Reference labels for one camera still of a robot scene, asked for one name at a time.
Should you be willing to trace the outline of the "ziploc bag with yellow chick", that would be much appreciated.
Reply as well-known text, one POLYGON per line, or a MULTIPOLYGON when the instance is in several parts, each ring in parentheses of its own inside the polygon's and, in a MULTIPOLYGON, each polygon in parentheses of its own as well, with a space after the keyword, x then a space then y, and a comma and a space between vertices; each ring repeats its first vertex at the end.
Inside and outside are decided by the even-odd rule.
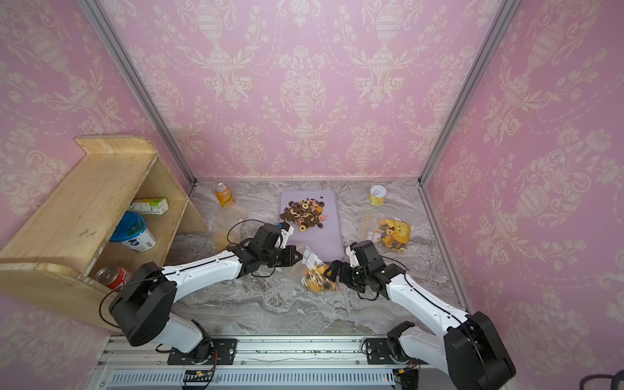
POLYGON ((302 259, 287 270, 286 278, 313 293, 337 292, 338 285, 324 276, 329 266, 307 245, 297 245, 302 259))

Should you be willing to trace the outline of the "clear ziploc bag of cookies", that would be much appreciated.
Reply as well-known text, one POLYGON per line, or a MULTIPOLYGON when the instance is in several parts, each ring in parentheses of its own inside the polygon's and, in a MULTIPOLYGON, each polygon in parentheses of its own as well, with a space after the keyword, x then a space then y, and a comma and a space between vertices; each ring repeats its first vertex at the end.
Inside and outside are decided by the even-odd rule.
POLYGON ((241 225, 238 224, 246 217, 246 210, 230 203, 219 207, 211 222, 211 242, 218 252, 225 250, 231 243, 241 241, 241 225))

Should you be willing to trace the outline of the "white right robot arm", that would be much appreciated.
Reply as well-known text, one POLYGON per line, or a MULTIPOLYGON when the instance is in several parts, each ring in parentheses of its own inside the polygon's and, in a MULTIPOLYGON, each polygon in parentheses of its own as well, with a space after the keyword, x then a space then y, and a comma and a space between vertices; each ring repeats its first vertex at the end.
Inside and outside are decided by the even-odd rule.
POLYGON ((494 323, 480 311, 469 314, 424 289, 402 263, 381 255, 368 240, 353 243, 348 261, 336 260, 323 273, 358 294, 371 290, 414 315, 427 327, 404 322, 388 333, 399 361, 419 359, 448 375, 458 389, 500 389, 517 369, 494 323))

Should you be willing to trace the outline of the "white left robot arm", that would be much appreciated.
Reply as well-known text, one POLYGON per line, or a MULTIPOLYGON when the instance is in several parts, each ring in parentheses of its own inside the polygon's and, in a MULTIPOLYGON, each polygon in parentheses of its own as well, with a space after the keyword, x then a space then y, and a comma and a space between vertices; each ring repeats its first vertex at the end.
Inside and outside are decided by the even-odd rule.
POLYGON ((179 266, 145 263, 127 284, 115 290, 109 313, 130 345, 154 342, 204 362, 216 356, 210 335, 196 321, 172 313, 174 304, 213 284, 251 275, 260 266, 295 265, 302 255, 288 243, 294 232, 286 222, 263 224, 254 237, 209 258, 179 266))

